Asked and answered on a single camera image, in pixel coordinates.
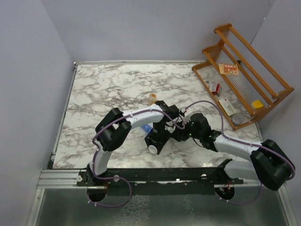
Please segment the gray wall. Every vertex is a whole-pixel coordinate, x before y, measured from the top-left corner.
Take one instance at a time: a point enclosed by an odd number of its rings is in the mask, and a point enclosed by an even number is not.
[[[301,225],[300,12],[300,0],[276,0],[252,46],[295,88],[260,125],[264,138],[274,139],[296,166],[296,177],[287,182],[287,190]]]
[[[232,23],[250,42],[274,0],[42,0],[74,61],[200,60]]]
[[[0,221],[25,225],[47,165],[72,60],[39,0],[0,3]]]

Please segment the marble tabletop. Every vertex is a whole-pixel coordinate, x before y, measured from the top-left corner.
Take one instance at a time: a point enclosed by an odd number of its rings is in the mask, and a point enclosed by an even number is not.
[[[191,70],[192,64],[123,64],[79,65],[58,142],[54,169],[85,168],[92,160],[95,127],[110,109],[136,110],[148,106],[148,96],[179,109],[198,100],[213,101],[200,80]],[[238,112],[242,105],[213,67],[198,71],[206,80],[220,82],[221,97],[227,97]],[[221,119],[209,104],[197,104],[187,113],[201,112],[211,128],[220,130]],[[260,141],[255,124],[232,131],[225,121],[225,133],[250,141]],[[197,146],[193,140],[176,142],[170,139],[160,155],[148,151],[146,133],[141,128],[130,131],[124,144],[112,153],[108,168],[171,168],[215,167],[230,154],[216,153]]]

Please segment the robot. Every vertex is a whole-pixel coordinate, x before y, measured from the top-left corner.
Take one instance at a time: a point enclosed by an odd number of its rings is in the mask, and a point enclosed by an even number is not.
[[[193,104],[199,102],[210,103],[219,110],[209,101],[198,101]],[[148,194],[147,191],[150,194],[158,194],[154,192],[156,181],[180,180],[183,183],[193,182],[191,187],[195,187],[196,184],[203,186],[202,188],[206,187],[206,191],[200,188],[201,194],[218,193],[220,197],[229,200],[234,196],[234,188],[214,188],[214,185],[230,182],[241,184],[243,181],[239,178],[245,178],[259,180],[268,189],[276,191],[285,181],[294,177],[295,166],[274,141],[267,139],[261,143],[231,138],[223,133],[223,120],[222,130],[217,131],[211,129],[202,113],[185,115],[190,106],[180,110],[175,105],[167,106],[164,101],[157,101],[149,107],[135,111],[122,112],[118,108],[111,109],[95,129],[93,143],[98,149],[86,172],[79,173],[83,180],[78,182],[78,186],[106,185],[105,188],[111,190],[111,195],[122,195],[126,187],[114,177],[118,175],[126,178],[120,177],[130,186],[130,193],[131,187],[137,185],[135,181],[146,181],[151,184],[151,189],[147,189],[144,184],[140,189],[135,187],[136,194]],[[152,153],[160,155],[164,145],[171,138],[178,142],[192,138],[198,140],[208,150],[230,153],[246,161],[227,159],[216,168],[182,168],[181,172],[178,170],[178,174],[172,173],[171,169],[107,169],[112,152],[123,144],[130,130],[148,123],[153,123],[153,129],[145,137],[145,143]],[[106,181],[112,178],[116,180],[108,186]],[[175,183],[158,186],[165,186],[171,191],[174,190],[173,187],[180,185]],[[87,194],[94,203],[101,201],[106,195],[101,189],[88,189]]]

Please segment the purple cable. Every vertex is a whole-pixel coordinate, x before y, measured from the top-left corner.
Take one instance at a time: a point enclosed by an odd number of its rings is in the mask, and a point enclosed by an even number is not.
[[[99,176],[96,175],[96,173],[95,173],[95,160],[96,160],[98,151],[99,151],[99,149],[100,149],[100,146],[95,142],[95,140],[96,140],[96,138],[97,138],[103,131],[105,131],[105,130],[106,130],[108,127],[110,127],[111,125],[116,124],[117,122],[119,122],[119,121],[121,121],[121,120],[123,120],[123,119],[129,118],[129,117],[132,117],[132,116],[141,114],[141,113],[152,112],[152,111],[154,111],[154,112],[159,112],[159,113],[164,114],[164,115],[165,115],[165,116],[166,116],[166,117],[167,117],[167,118],[168,118],[168,119],[169,119],[169,120],[170,120],[177,128],[179,128],[179,129],[185,129],[185,123],[184,123],[184,120],[183,120],[183,118],[182,118],[180,115],[179,115],[179,117],[180,117],[181,120],[182,120],[183,127],[178,126],[178,125],[176,124],[176,122],[175,122],[168,114],[166,114],[164,111],[157,110],[157,109],[142,110],[142,111],[139,111],[139,112],[136,112],[136,113],[133,113],[133,114],[128,114],[128,115],[125,115],[125,116],[123,116],[123,117],[121,117],[121,118],[118,118],[118,119],[114,120],[113,122],[111,122],[111,123],[109,123],[108,125],[106,125],[105,127],[103,127],[103,128],[102,128],[102,129],[101,129],[101,130],[93,137],[93,139],[92,139],[92,143],[93,143],[94,145],[96,145],[96,146],[97,146],[97,149],[98,149],[98,150],[94,153],[94,155],[93,155],[93,160],[92,160],[92,173],[93,173],[93,176],[94,176],[95,178],[99,179],[99,180],[121,179],[121,180],[125,181],[125,182],[127,183],[128,187],[129,187],[129,195],[128,195],[127,200],[125,200],[125,201],[124,201],[123,203],[121,203],[121,204],[118,204],[118,205],[106,205],[106,204],[101,204],[101,203],[97,203],[97,202],[91,201],[90,198],[89,198],[89,196],[88,196],[88,194],[87,194],[87,198],[89,199],[89,202],[93,203],[94,205],[96,204],[97,206],[103,206],[103,207],[120,207],[120,206],[123,206],[123,205],[125,205],[127,202],[130,201],[130,199],[131,199],[131,197],[132,197],[132,187],[131,187],[131,185],[130,185],[130,183],[129,183],[128,180],[126,180],[125,178],[119,178],[119,177],[101,178],[101,177],[99,177]]]
[[[289,167],[291,168],[291,170],[292,170],[292,175],[288,178],[288,180],[291,180],[291,179],[293,179],[293,178],[295,177],[295,174],[296,174],[295,168],[294,168],[293,165],[292,165],[285,157],[283,157],[282,155],[278,154],[277,152],[274,152],[273,150],[271,150],[271,149],[269,149],[269,148],[267,148],[267,147],[265,147],[265,146],[257,145],[257,144],[252,144],[252,143],[247,143],[247,142],[240,141],[240,140],[236,140],[236,139],[230,138],[229,136],[225,135],[225,134],[224,134],[224,120],[223,120],[223,117],[222,117],[222,113],[221,113],[220,109],[219,109],[214,103],[212,103],[212,102],[210,102],[210,101],[207,101],[207,100],[199,100],[199,101],[196,101],[196,102],[192,103],[191,105],[185,107],[185,110],[187,110],[188,108],[190,108],[191,106],[193,106],[193,105],[195,105],[195,104],[197,104],[197,103],[209,103],[209,104],[213,105],[213,106],[218,110],[218,112],[219,112],[219,114],[220,114],[220,117],[221,117],[221,121],[222,121],[221,133],[222,133],[222,135],[223,135],[225,138],[227,138],[227,139],[229,139],[229,140],[232,140],[232,141],[234,141],[234,142],[243,144],[243,145],[253,145],[254,147],[260,147],[260,148],[262,148],[262,149],[264,149],[264,150],[266,150],[266,151],[268,151],[268,152],[270,152],[270,153],[276,155],[277,157],[279,157],[280,159],[282,159],[283,161],[285,161],[285,162],[289,165]],[[262,190],[263,190],[263,186],[262,186],[262,183],[261,183],[261,184],[260,184],[260,191],[259,191],[258,195],[257,195],[253,200],[251,200],[251,201],[249,201],[249,202],[231,202],[231,201],[227,201],[227,200],[225,200],[225,199],[221,199],[221,200],[223,200],[223,201],[225,201],[225,202],[227,202],[227,203],[230,203],[230,204],[234,204],[234,205],[248,205],[248,204],[251,204],[251,203],[255,202],[256,200],[258,200],[258,198],[259,198],[260,195],[262,194]]]

